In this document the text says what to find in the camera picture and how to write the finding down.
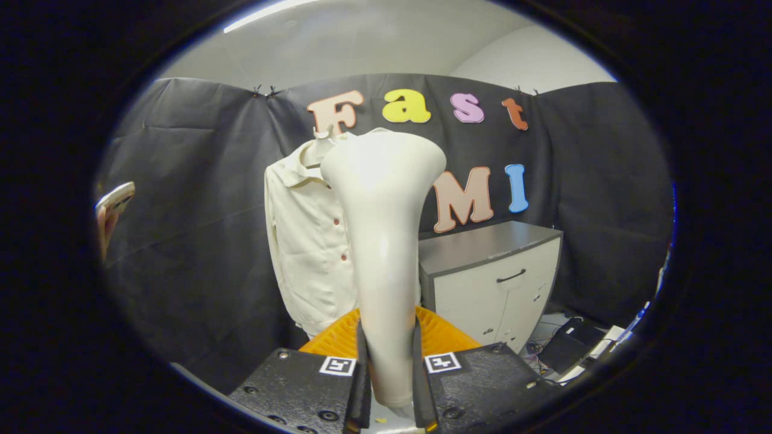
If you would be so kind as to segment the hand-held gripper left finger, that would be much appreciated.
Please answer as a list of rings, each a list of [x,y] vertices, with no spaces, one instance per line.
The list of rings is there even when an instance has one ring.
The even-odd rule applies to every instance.
[[[353,310],[301,350],[273,351],[229,398],[283,433],[360,433],[372,397],[366,363]]]

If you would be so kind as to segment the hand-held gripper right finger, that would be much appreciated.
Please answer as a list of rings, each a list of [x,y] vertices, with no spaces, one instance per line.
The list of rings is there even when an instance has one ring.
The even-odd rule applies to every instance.
[[[562,390],[507,344],[479,344],[422,307],[413,350],[414,416],[427,432],[514,432]]]

